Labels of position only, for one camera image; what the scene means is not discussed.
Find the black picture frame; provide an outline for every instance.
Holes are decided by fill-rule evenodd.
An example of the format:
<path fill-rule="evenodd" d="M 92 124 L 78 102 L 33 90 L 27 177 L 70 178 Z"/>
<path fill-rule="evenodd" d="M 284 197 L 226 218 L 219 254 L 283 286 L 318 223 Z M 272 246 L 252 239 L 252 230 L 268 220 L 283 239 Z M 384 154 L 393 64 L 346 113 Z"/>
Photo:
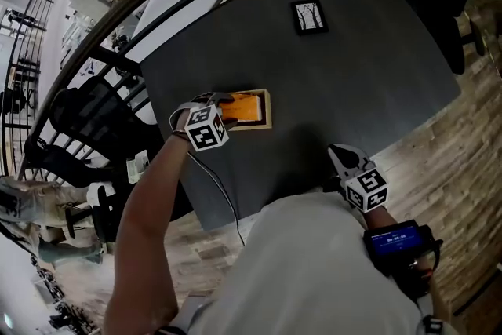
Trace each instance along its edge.
<path fill-rule="evenodd" d="M 293 21 L 298 35 L 329 32 L 328 23 L 319 0 L 300 0 L 291 2 Z"/>

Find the white t-shirt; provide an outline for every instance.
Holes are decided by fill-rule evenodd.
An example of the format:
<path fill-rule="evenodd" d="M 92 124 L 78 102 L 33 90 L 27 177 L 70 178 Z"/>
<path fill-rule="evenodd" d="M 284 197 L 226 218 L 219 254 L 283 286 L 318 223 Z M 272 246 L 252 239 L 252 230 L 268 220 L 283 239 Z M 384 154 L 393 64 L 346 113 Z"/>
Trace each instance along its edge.
<path fill-rule="evenodd" d="M 343 203 L 311 193 L 269 206 L 189 335 L 422 333 L 418 307 L 375 269 Z"/>

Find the wire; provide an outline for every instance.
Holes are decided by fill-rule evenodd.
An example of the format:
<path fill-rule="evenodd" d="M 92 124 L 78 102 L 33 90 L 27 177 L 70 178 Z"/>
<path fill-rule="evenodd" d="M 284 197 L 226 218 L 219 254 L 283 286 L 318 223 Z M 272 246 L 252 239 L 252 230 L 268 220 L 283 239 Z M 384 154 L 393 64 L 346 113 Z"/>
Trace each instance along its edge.
<path fill-rule="evenodd" d="M 221 179 L 218 177 L 218 175 L 214 171 L 212 171 L 200 159 L 198 159 L 197 157 L 195 157 L 195 155 L 193 155 L 191 152 L 188 152 L 188 155 L 190 156 L 190 158 L 192 158 L 192 160 L 197 165 L 199 165 L 202 168 L 202 170 L 204 170 L 209 175 L 209 177 L 213 180 L 213 182 L 216 184 L 216 186 L 220 189 L 221 194 L 223 194 L 223 196 L 225 197 L 225 200 L 227 200 L 227 204 L 230 206 L 230 208 L 232 210 L 232 213 L 234 214 L 235 227 L 237 229 L 238 237 L 241 239 L 242 246 L 245 246 L 246 244 L 244 243 L 244 239 L 242 238 L 241 231 L 240 231 L 240 228 L 238 226 L 238 216 L 237 216 L 237 213 L 235 212 L 235 208 L 234 208 L 234 206 L 232 205 L 232 203 L 230 201 L 230 197 L 228 196 L 227 190 L 225 190 L 223 182 L 221 181 Z"/>

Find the dark gray tabletop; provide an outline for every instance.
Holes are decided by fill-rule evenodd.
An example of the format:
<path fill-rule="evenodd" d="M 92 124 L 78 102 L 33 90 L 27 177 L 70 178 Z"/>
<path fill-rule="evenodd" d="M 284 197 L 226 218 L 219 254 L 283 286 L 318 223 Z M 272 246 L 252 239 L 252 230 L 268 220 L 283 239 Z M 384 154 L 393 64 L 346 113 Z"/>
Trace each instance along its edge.
<path fill-rule="evenodd" d="M 374 155 L 460 93 L 432 37 L 403 0 L 319 0 L 329 32 L 298 36 L 290 2 L 234 0 L 153 52 L 141 68 L 165 137 L 168 117 L 210 90 L 266 88 L 273 129 L 230 133 L 197 156 L 217 172 L 241 217 L 332 174 L 326 147 Z M 182 178 L 202 226 L 233 216 L 192 161 Z"/>

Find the digital display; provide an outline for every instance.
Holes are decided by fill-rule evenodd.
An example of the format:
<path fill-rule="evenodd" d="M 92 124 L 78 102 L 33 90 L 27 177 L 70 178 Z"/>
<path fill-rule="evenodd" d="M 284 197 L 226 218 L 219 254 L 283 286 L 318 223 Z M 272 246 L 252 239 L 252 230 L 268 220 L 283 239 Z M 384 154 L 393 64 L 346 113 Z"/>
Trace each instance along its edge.
<path fill-rule="evenodd" d="M 376 253 L 381 256 L 422 244 L 422 238 L 415 226 L 408 226 L 382 235 L 374 235 L 371 240 Z"/>

